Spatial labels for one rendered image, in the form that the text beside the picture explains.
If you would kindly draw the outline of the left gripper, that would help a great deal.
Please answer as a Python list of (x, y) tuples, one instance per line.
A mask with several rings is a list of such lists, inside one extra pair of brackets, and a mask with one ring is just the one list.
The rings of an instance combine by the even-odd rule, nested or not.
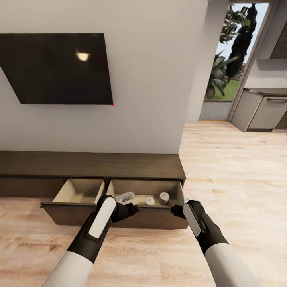
[(133, 205), (133, 203), (126, 203), (124, 205), (122, 204), (122, 207), (123, 207), (122, 215), (117, 219), (112, 218), (111, 219), (112, 223), (116, 223), (121, 220), (124, 220), (125, 218), (135, 215), (136, 212), (139, 212), (137, 205)]

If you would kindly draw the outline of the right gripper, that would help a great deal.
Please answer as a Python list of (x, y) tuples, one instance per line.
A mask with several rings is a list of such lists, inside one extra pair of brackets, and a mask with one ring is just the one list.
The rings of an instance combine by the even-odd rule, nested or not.
[(173, 215), (175, 217), (181, 217), (183, 219), (186, 219), (186, 217), (184, 216), (182, 208), (183, 208), (183, 206), (174, 205), (173, 207), (171, 207), (171, 212), (173, 213)]

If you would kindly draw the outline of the pillar candle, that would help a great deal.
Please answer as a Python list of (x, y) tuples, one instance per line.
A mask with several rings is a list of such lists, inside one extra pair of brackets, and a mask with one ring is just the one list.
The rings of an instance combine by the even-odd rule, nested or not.
[(169, 194), (166, 192), (162, 192), (160, 194), (159, 203), (160, 205), (166, 206), (169, 202)]
[(145, 199), (145, 205), (154, 205), (155, 200), (153, 199), (153, 197), (147, 197)]

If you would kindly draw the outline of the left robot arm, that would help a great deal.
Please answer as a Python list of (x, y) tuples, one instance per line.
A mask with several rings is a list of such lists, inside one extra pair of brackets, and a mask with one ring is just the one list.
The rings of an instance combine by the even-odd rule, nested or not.
[[(137, 205), (126, 203), (135, 197), (124, 193), (99, 198), (92, 212), (57, 266), (41, 287), (85, 287), (111, 222), (119, 222), (139, 212)], [(125, 204), (126, 203), (126, 204)]]

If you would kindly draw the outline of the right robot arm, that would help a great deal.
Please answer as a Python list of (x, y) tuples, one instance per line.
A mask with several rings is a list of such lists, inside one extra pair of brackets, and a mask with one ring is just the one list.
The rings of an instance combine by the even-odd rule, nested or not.
[(195, 198), (183, 197), (174, 205), (175, 217), (186, 219), (209, 265), (216, 287), (264, 287), (224, 238), (203, 205)]

